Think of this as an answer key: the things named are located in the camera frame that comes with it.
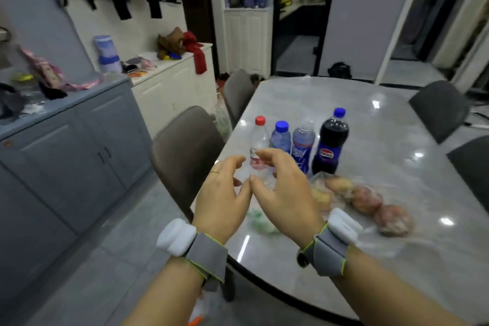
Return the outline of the person's right hand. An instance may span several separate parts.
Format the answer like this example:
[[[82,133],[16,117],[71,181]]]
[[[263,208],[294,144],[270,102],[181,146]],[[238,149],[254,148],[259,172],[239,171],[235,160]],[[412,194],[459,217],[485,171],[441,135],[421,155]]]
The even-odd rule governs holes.
[[[283,150],[267,148],[256,154],[276,171],[272,201],[260,206],[272,224],[304,250],[326,224],[315,205],[308,179]]]

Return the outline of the person's left hand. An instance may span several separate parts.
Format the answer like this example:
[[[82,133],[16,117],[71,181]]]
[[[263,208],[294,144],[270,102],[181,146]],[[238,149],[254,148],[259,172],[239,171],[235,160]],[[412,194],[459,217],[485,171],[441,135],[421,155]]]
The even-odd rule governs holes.
[[[235,192],[241,184],[234,174],[245,161],[245,156],[234,155],[217,162],[196,199],[192,225],[222,245],[235,234],[248,212],[248,208],[234,207]]]

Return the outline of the person's left forearm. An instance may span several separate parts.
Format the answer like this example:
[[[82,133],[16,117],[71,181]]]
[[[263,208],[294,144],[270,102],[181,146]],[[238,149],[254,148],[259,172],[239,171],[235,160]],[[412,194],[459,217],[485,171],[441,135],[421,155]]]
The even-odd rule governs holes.
[[[187,326],[203,282],[196,267],[170,257],[121,326]]]

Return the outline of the clear bag with green contents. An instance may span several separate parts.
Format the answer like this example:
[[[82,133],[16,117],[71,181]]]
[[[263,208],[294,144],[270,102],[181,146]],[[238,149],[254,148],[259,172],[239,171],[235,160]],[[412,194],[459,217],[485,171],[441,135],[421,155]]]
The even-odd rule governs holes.
[[[236,177],[244,181],[250,175],[257,175],[265,184],[267,189],[274,190],[276,185],[276,178],[273,176],[272,169],[265,166],[262,169],[254,169],[252,166],[246,166],[243,169],[239,169],[236,172]],[[250,200],[247,219],[250,225],[261,234],[278,234],[279,230],[272,224],[268,217],[263,212],[260,204],[255,196]]]

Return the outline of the red-capped clear water bottle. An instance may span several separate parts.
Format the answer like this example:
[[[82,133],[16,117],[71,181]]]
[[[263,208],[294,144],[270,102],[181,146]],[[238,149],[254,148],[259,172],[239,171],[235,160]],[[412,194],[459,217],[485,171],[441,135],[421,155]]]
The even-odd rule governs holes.
[[[266,117],[260,115],[255,118],[250,139],[249,163],[253,170],[261,171],[267,169],[266,163],[260,159],[256,152],[258,150],[268,148],[268,146],[269,134],[266,130]]]

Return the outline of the red-yellow apple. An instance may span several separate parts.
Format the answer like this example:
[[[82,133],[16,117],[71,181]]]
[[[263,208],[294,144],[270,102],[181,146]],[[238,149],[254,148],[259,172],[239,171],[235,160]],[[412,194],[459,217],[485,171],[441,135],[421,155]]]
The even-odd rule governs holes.
[[[379,233],[387,237],[403,237],[413,230],[411,215],[401,206],[382,205],[373,215]]]
[[[383,205],[383,197],[373,188],[358,185],[354,188],[351,198],[352,207],[365,216],[372,216]]]
[[[335,195],[345,199],[351,198],[355,189],[355,184],[351,179],[337,175],[325,178],[324,184]]]
[[[318,210],[324,214],[330,213],[334,194],[331,191],[325,191],[315,187],[311,188],[310,192]]]

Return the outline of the translucent plastic bag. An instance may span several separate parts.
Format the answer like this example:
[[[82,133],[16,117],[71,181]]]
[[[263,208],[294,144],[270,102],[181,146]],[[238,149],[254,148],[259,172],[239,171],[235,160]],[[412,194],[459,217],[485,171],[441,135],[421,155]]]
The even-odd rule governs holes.
[[[217,93],[217,102],[212,112],[213,122],[219,134],[226,143],[233,132],[231,118],[226,107],[224,97],[221,93]]]

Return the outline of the white wrist tracker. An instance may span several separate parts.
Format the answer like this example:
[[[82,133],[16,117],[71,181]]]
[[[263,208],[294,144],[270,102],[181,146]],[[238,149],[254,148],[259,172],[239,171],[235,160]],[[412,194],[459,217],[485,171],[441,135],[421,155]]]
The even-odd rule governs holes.
[[[181,257],[191,247],[197,228],[181,218],[173,219],[160,233],[156,247],[170,256]]]
[[[358,237],[364,231],[361,224],[340,208],[331,210],[327,221],[327,227],[342,242],[348,245],[356,245]]]

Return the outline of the dark cola bottle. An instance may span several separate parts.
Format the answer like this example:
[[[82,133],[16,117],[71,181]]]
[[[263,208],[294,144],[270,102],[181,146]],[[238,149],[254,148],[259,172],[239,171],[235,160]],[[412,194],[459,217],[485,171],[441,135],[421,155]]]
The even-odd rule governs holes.
[[[339,158],[350,128],[345,122],[346,109],[335,108],[333,116],[323,122],[317,150],[311,164],[312,174],[320,172],[335,174],[339,165]]]

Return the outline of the clear plastic bag of apples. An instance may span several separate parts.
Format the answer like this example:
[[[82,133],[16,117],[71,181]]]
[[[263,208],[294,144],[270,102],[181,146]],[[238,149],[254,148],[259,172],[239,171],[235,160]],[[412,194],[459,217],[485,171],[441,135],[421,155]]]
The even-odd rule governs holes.
[[[333,176],[332,174],[320,172],[316,175],[311,175],[308,178],[309,181],[309,188],[319,188],[325,191],[330,191],[325,187],[324,180],[325,178]],[[344,212],[346,212],[350,217],[352,217],[354,220],[356,220],[359,224],[361,224],[364,228],[363,233],[358,237],[358,244],[360,248],[362,249],[367,249],[370,251],[393,251],[395,245],[402,245],[402,241],[410,238],[414,235],[416,231],[416,223],[415,223],[415,217],[412,208],[407,207],[407,204],[405,201],[403,201],[398,194],[398,191],[395,187],[389,186],[389,185],[382,185],[382,184],[374,184],[371,181],[366,180],[364,177],[360,176],[354,176],[354,177],[346,177],[351,179],[353,183],[355,184],[355,187],[358,185],[365,185],[369,186],[373,189],[375,189],[382,197],[383,197],[383,202],[384,205],[397,205],[401,206],[404,209],[407,210],[407,212],[411,215],[413,219],[413,230],[411,233],[409,233],[406,236],[403,237],[387,237],[383,236],[379,233],[376,223],[374,222],[373,215],[372,216],[365,216],[359,212],[357,212],[351,205],[351,198],[345,199],[340,196],[337,196],[334,194],[334,198],[332,200],[332,209],[334,208],[340,208]],[[324,218],[326,221],[328,220],[330,213],[321,213],[320,215],[322,218]]]

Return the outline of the white tall cabinet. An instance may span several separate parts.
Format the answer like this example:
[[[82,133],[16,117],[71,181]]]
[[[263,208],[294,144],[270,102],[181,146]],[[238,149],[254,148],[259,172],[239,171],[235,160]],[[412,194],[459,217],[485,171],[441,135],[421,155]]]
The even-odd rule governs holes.
[[[273,8],[226,8],[223,16],[227,72],[242,69],[268,79]]]

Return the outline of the grey sideboard cabinet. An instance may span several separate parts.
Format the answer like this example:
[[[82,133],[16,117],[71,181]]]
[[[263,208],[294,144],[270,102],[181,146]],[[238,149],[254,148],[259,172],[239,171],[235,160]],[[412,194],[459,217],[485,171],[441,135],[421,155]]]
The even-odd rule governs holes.
[[[0,309],[139,181],[150,143],[127,77],[0,126]]]

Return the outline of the blue and white jar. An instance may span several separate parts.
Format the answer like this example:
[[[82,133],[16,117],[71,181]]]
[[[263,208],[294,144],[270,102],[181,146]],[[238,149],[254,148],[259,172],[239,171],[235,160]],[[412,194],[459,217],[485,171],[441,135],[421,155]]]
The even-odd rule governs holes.
[[[104,73],[122,73],[122,63],[110,35],[97,35],[93,41],[98,51],[98,63]]]

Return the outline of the pink patterned cloth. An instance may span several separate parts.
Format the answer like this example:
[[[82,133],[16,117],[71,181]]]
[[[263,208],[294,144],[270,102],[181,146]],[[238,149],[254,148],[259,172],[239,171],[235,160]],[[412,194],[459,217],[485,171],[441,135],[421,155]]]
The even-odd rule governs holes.
[[[25,55],[34,71],[40,75],[42,82],[47,88],[61,90],[65,93],[80,92],[94,88],[101,83],[100,78],[82,84],[69,83],[65,80],[62,71],[47,59],[36,56],[20,45],[18,45],[18,48]]]

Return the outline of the clear jar with yellow lid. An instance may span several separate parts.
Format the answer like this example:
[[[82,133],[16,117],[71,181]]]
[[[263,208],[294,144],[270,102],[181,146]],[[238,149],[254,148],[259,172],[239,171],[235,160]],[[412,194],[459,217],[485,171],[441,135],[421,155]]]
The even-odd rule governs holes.
[[[39,82],[32,74],[17,72],[10,78],[10,82],[27,104],[37,104],[45,100]]]

